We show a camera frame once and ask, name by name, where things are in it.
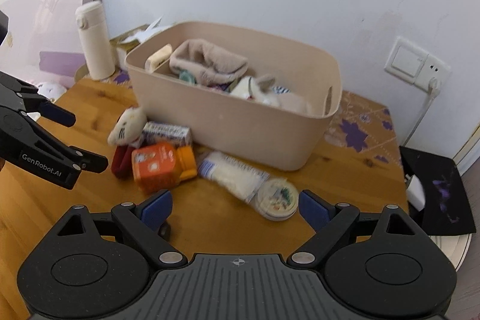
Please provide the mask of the white fluffy plush toy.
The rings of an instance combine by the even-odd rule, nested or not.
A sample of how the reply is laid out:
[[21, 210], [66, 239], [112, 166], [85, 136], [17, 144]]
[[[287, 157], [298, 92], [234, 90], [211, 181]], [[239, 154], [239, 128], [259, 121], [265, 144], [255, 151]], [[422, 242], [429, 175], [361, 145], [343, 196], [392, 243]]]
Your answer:
[[275, 83], [276, 79], [270, 75], [245, 76], [232, 89], [230, 95], [301, 115], [311, 112], [312, 107], [304, 97]]

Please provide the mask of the black cube gold character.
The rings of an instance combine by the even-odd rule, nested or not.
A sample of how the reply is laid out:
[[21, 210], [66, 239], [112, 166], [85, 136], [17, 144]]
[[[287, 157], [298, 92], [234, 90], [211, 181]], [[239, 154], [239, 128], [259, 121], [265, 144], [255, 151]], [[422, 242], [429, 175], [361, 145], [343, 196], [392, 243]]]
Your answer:
[[161, 237], [163, 240], [170, 241], [170, 236], [171, 236], [170, 224], [167, 221], [162, 223], [157, 233], [158, 233], [158, 236]]

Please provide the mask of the white cat plush toy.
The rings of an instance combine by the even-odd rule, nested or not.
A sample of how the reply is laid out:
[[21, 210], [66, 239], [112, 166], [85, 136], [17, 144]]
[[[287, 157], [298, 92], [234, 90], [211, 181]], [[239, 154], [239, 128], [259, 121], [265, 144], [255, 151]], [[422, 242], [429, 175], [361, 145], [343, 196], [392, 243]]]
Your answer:
[[142, 134], [146, 123], [144, 110], [141, 107], [130, 107], [120, 115], [111, 130], [107, 143], [116, 147], [111, 170], [117, 179], [128, 179], [132, 175], [133, 151], [143, 143]]

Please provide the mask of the white charger adapter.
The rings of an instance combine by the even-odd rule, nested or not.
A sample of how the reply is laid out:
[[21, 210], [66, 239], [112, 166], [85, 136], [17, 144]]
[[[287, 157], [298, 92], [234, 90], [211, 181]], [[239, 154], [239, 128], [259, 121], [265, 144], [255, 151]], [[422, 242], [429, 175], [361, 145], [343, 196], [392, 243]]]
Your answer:
[[415, 176], [407, 176], [406, 178], [406, 194], [408, 202], [417, 211], [422, 211], [425, 208], [425, 190], [421, 181]]

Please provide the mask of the cream thermos bottle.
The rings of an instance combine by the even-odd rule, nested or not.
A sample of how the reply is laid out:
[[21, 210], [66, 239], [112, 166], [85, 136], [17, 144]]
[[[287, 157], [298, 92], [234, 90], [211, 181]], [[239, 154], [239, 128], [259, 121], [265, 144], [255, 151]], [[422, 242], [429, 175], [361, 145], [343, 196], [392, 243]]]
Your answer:
[[85, 3], [76, 9], [75, 17], [90, 77], [94, 80], [108, 78], [116, 71], [116, 64], [102, 2]]

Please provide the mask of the round balm tin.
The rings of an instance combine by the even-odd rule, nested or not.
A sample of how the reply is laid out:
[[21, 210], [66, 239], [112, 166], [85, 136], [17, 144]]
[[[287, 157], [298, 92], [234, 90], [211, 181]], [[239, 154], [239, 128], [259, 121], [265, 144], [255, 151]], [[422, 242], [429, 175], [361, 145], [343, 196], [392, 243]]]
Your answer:
[[285, 221], [298, 210], [298, 192], [286, 179], [268, 179], [256, 193], [254, 207], [268, 220]]

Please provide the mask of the orange medicine bottle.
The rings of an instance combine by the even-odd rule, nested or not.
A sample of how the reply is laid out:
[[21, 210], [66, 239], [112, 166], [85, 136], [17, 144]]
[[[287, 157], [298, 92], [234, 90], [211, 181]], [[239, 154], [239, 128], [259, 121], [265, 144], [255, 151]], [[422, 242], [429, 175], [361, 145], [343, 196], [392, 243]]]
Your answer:
[[145, 193], [176, 188], [198, 174], [193, 148], [176, 148], [167, 141], [135, 149], [132, 167], [135, 183]]

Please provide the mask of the cartoon tissue packet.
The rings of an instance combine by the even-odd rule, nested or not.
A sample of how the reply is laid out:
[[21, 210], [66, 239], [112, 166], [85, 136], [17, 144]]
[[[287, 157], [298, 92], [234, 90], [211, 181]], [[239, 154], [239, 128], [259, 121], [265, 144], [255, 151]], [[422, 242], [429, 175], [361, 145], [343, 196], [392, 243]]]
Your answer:
[[151, 54], [145, 61], [145, 71], [149, 74], [154, 73], [164, 62], [169, 60], [172, 50], [172, 46], [167, 44]]

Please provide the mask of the purple white gift box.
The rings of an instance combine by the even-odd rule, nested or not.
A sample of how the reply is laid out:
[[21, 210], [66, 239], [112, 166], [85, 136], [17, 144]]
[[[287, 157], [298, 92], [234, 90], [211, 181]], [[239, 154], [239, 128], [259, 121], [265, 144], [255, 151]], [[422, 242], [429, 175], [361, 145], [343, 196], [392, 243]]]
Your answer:
[[93, 0], [7, 0], [8, 34], [1, 44], [1, 71], [33, 85], [67, 88], [85, 64], [75, 12]]

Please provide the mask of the white wall switch socket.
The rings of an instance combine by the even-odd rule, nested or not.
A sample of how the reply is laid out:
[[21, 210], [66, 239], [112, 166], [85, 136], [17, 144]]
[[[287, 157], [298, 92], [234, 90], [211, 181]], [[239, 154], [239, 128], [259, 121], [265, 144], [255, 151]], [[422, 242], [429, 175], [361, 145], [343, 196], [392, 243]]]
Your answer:
[[447, 63], [403, 37], [396, 38], [384, 70], [426, 93], [440, 90], [451, 73]]

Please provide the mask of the teal hair scrunchie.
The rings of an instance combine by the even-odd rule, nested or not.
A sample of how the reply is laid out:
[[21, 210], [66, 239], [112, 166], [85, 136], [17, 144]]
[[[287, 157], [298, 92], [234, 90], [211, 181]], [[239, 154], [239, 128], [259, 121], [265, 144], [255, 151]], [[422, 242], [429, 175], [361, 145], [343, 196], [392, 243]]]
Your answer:
[[197, 84], [197, 79], [195, 78], [195, 76], [187, 70], [181, 70], [178, 78], [179, 78], [179, 80], [182, 80], [189, 85], [196, 85]]

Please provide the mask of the beige plastic storage bin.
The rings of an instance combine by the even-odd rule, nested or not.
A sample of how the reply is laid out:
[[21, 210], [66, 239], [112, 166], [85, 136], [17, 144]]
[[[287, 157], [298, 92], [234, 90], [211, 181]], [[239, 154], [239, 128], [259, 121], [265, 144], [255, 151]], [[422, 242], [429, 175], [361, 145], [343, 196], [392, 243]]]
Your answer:
[[[246, 57], [249, 74], [274, 76], [278, 85], [306, 100], [308, 112], [297, 114], [189, 85], [174, 77], [167, 63], [153, 74], [145, 71], [151, 54], [188, 39], [204, 39]], [[306, 164], [342, 97], [338, 62], [323, 49], [220, 23], [178, 23], [129, 52], [125, 63], [137, 103], [149, 119], [187, 126], [201, 145], [283, 171]]]

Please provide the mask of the blue white small box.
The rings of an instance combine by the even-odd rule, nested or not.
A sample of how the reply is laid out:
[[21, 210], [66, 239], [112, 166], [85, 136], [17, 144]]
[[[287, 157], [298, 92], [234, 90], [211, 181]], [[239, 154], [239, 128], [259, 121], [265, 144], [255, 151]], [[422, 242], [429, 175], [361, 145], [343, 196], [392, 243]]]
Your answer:
[[142, 130], [143, 141], [149, 145], [167, 141], [175, 147], [192, 145], [193, 138], [189, 127], [149, 121]]

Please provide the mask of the beige fluffy hat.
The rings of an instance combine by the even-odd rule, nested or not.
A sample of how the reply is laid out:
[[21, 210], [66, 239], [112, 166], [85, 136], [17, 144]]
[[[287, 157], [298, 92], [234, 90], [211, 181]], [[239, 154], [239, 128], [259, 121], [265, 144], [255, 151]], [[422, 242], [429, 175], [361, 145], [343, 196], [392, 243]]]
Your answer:
[[191, 73], [198, 85], [224, 85], [243, 77], [248, 60], [207, 40], [189, 39], [172, 52], [169, 66], [178, 76], [181, 71]]

